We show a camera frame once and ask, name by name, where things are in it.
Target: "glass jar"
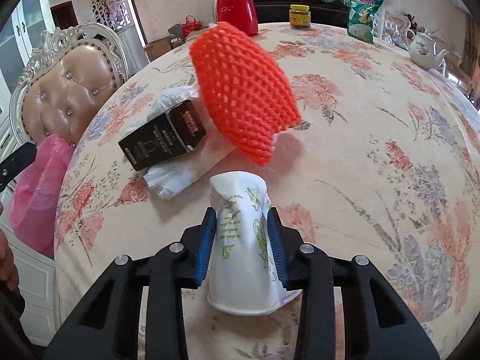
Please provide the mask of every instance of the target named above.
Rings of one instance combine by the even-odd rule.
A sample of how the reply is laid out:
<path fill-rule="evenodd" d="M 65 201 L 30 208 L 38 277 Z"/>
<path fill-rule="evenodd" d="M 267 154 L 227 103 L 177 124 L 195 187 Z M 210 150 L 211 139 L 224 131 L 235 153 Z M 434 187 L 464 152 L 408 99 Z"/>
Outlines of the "glass jar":
<path fill-rule="evenodd" d="M 290 26 L 296 30 L 306 30 L 311 27 L 311 12 L 308 5 L 290 5 Z"/>

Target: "floral teapot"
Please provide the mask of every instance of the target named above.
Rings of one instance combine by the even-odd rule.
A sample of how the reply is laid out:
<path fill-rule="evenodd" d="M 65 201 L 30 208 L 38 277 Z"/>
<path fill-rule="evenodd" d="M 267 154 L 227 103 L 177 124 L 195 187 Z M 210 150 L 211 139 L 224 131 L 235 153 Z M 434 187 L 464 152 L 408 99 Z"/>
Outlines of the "floral teapot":
<path fill-rule="evenodd" d="M 417 34 L 415 34 L 410 29 L 405 31 L 405 37 L 407 37 L 409 31 L 413 34 L 413 40 L 409 46 L 409 54 L 412 62 L 425 70 L 438 68 L 443 61 L 443 57 L 449 50 L 442 50 L 438 54 L 435 54 L 435 45 L 437 44 L 435 40 L 426 33 L 417 32 Z"/>

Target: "bottle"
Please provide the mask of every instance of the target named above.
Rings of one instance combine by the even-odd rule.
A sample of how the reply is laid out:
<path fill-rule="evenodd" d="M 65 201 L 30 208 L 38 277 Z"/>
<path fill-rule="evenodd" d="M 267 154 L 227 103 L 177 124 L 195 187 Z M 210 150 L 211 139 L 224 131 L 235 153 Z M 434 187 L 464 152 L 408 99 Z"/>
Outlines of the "bottle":
<path fill-rule="evenodd" d="M 296 30 L 306 30 L 311 27 L 311 12 L 308 5 L 290 5 L 290 26 Z"/>
<path fill-rule="evenodd" d="M 217 0 L 217 21 L 227 21 L 248 36 L 258 34 L 258 20 L 253 0 Z"/>

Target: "floral tablecloth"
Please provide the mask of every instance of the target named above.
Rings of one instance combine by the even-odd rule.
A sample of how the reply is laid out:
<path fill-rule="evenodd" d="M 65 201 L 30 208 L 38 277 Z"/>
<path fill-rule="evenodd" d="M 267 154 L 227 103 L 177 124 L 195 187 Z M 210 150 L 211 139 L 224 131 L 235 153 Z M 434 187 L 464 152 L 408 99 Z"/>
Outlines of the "floral tablecloth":
<path fill-rule="evenodd" d="M 368 256 L 445 358 L 480 310 L 476 110 L 439 73 L 380 40 L 362 43 L 321 25 L 260 27 L 255 39 L 290 78 L 301 125 L 280 135 L 268 166 L 234 151 L 162 201 L 118 141 L 162 90 L 195 83 L 191 43 L 137 73 L 94 118 L 64 179 L 55 235 L 62 318 L 117 255 L 153 255 L 197 225 L 209 206 L 210 176 L 245 170 L 267 181 L 283 223 L 306 242 L 347 260 Z M 234 317 L 207 305 L 207 287 L 183 291 L 190 358 L 292 358 L 297 300 L 270 316 Z M 336 310 L 341 359 L 338 293 Z M 143 333 L 144 315 L 141 325 Z"/>

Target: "pink plastic bag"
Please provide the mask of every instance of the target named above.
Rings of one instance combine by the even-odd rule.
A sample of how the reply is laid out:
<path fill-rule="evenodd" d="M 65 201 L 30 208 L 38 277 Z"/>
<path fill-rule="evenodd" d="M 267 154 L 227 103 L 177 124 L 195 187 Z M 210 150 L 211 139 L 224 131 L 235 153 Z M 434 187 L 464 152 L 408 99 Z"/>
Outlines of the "pink plastic bag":
<path fill-rule="evenodd" d="M 10 205 L 11 227 L 23 243 L 53 256 L 53 232 L 63 177 L 74 148 L 57 134 L 37 148 L 37 157 L 23 171 Z"/>

